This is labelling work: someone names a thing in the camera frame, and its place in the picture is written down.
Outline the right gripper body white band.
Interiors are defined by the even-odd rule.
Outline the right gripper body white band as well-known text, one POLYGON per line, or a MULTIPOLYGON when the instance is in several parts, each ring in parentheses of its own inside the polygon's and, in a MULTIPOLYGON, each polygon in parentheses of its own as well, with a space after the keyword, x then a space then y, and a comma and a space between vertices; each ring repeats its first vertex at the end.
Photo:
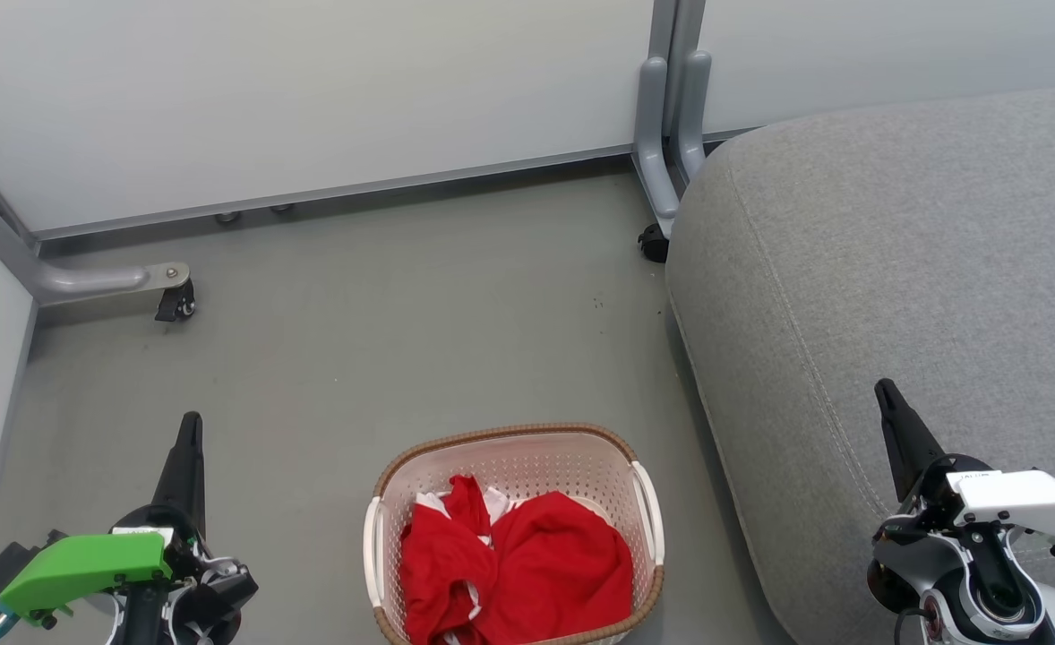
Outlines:
POLYGON ((955 527, 1012 524, 1055 538, 1055 475, 1040 469, 941 474, 941 501, 956 502, 955 527))

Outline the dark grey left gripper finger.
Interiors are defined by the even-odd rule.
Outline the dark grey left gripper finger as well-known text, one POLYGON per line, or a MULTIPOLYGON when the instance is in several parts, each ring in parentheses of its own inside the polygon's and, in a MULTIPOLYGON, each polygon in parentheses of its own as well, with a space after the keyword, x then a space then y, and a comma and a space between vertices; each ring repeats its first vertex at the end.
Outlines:
POLYGON ((178 437, 168 451, 152 502, 180 511, 204 538, 207 532, 205 513, 205 464, 203 454, 203 421, 199 412, 183 415, 178 437))

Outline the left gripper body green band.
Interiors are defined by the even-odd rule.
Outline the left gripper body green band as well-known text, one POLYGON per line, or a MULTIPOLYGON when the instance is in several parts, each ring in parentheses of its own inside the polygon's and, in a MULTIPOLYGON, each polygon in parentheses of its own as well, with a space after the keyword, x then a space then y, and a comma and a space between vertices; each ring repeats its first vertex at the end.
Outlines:
POLYGON ((115 616, 159 619, 164 606, 203 571, 202 537, 180 511, 147 502, 102 534, 56 534, 43 547, 0 554, 0 624, 52 628, 72 603, 114 599, 115 616))

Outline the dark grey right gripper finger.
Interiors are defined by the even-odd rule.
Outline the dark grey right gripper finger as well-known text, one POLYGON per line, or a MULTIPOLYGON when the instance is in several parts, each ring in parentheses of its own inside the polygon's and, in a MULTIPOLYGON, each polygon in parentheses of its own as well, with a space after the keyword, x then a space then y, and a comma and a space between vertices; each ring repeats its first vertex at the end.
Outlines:
POLYGON ((895 381, 883 377, 875 384, 880 422, 887 449, 889 473, 895 483, 896 499, 904 502, 913 486, 934 461, 944 457, 939 442, 928 426, 909 405, 895 381))

